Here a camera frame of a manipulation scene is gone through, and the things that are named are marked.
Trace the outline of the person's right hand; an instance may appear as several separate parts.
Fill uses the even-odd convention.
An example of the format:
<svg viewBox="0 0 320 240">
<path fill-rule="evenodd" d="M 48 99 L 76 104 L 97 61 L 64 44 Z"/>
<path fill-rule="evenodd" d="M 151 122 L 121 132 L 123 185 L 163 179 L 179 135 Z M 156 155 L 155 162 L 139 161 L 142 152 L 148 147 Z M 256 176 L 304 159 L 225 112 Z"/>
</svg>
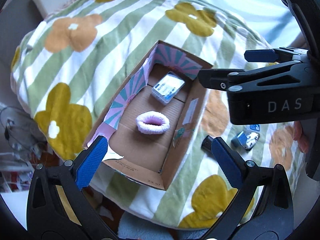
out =
<svg viewBox="0 0 320 240">
<path fill-rule="evenodd" d="M 297 142 L 298 148 L 301 152 L 307 154 L 309 151 L 309 139 L 304 134 L 300 121 L 295 121 L 293 124 L 293 140 Z"/>
</svg>

